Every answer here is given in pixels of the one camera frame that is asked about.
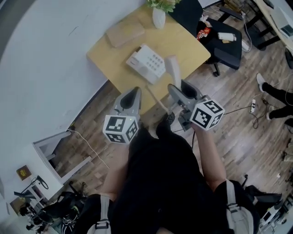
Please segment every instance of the green plant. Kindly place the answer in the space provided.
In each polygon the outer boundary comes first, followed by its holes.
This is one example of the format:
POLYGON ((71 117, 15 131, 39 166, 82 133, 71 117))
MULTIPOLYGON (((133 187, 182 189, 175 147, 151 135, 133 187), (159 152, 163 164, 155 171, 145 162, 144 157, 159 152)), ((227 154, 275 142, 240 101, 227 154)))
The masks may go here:
POLYGON ((180 1, 181 0, 146 0, 146 3, 149 7, 155 7, 168 13, 173 12, 175 5, 180 1))

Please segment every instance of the wooden floor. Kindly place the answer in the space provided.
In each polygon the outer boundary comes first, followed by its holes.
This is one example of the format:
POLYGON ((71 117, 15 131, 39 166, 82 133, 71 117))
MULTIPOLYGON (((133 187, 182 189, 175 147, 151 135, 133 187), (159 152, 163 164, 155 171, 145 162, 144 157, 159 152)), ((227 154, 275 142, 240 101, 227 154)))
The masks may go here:
MULTIPOLYGON (((212 18, 217 19, 218 14, 208 13, 212 18)), ((229 20, 227 24, 241 30, 243 38, 248 41, 244 31, 243 22, 229 20)), ((239 70, 219 64, 221 75, 214 77, 212 67, 202 65, 187 80, 196 85, 203 94, 208 94, 216 99, 226 112, 249 106, 253 97, 259 94, 256 82, 256 74, 261 73, 271 84, 281 82, 277 87, 287 89, 293 88, 293 76, 287 76, 292 72, 285 60, 285 47, 281 42, 269 46, 265 51, 259 51, 255 47, 249 53, 243 52, 239 70)), ((109 144, 102 133, 103 121, 109 113, 115 98, 119 92, 111 83, 107 83, 97 97, 90 103, 86 110, 77 119, 75 126, 90 145, 96 150, 99 156, 109 163, 114 155, 119 154, 117 145, 109 144)), ((268 95, 259 95, 256 99, 255 115, 261 116, 266 112, 266 106, 262 104, 262 97, 265 97, 271 104, 282 107, 283 104, 268 95)), ((141 117, 146 125, 152 126, 163 115, 159 106, 154 106, 150 111, 141 117)), ((244 109, 226 115, 214 131, 215 143, 218 152, 226 166, 229 179, 242 182, 243 175, 248 174, 247 184, 253 184, 261 191, 282 192, 284 196, 291 192, 291 187, 285 182, 288 178, 288 171, 292 163, 283 162, 280 150, 286 148, 291 137, 286 126, 285 119, 268 121, 263 117, 259 120, 259 127, 253 128, 255 118, 244 109)), ((172 129, 181 129, 178 121, 172 125, 172 129)), ((192 130, 177 132, 182 135, 190 144, 192 141, 192 130)), ((195 139, 194 154, 199 164, 199 150, 195 139)), ((91 155, 93 160, 84 166, 72 177, 75 186, 82 182, 86 183, 87 194, 99 193, 108 169, 91 151, 76 133, 64 139, 56 149, 56 157, 53 159, 56 170, 62 176, 70 171, 83 158, 91 155)))

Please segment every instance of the power strip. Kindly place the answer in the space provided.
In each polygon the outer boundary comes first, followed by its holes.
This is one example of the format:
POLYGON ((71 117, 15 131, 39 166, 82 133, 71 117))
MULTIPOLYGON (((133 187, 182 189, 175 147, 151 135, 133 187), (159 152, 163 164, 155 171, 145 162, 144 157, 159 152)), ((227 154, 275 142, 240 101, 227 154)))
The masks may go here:
POLYGON ((255 112, 255 99, 252 99, 251 105, 249 108, 249 113, 252 114, 253 112, 255 112))

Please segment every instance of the black office chair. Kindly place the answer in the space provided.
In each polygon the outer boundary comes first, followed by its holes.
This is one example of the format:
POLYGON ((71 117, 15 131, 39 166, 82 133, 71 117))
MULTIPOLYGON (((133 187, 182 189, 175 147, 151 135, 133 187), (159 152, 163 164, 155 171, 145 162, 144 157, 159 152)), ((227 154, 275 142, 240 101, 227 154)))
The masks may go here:
MULTIPOLYGON (((235 34, 237 40, 231 43, 223 43, 217 37, 214 37, 204 45, 211 54, 211 57, 206 61, 206 63, 214 64, 216 68, 216 72, 213 73, 214 76, 220 75, 217 63, 225 64, 226 66, 237 70, 240 66, 242 54, 241 32, 236 28, 223 23, 229 16, 234 16, 240 20, 242 20, 242 16, 239 13, 225 7, 221 7, 220 11, 224 12, 224 14, 218 21, 211 18, 208 18, 207 21, 210 22, 212 28, 217 33, 233 33, 235 34)), ((203 9, 197 0, 182 0, 176 5, 174 12, 170 12, 169 14, 196 38, 199 32, 198 22, 202 13, 203 9)))

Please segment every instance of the person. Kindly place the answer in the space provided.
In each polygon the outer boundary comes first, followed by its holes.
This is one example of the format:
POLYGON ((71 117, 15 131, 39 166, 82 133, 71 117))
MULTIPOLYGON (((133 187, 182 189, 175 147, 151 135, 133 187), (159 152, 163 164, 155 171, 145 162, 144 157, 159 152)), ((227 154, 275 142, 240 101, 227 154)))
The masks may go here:
MULTIPOLYGON (((261 92, 268 93, 286 105, 285 107, 278 110, 274 110, 274 107, 270 106, 269 112, 266 114, 267 120, 272 120, 274 118, 284 118, 289 115, 293 115, 293 93, 274 88, 270 84, 266 83, 265 79, 260 73, 256 75, 256 80, 261 92)), ((293 127, 293 118, 287 119, 285 124, 293 127)))
MULTIPOLYGON (((233 233, 227 221, 226 171, 213 136, 192 125, 198 140, 203 175, 187 141, 173 133, 165 115, 153 138, 141 127, 129 148, 119 149, 102 195, 110 198, 108 218, 116 233, 233 233)), ((249 210, 254 233, 260 218, 241 185, 232 181, 236 202, 249 210)), ((74 234, 86 234, 101 218, 100 195, 89 196, 74 234)))

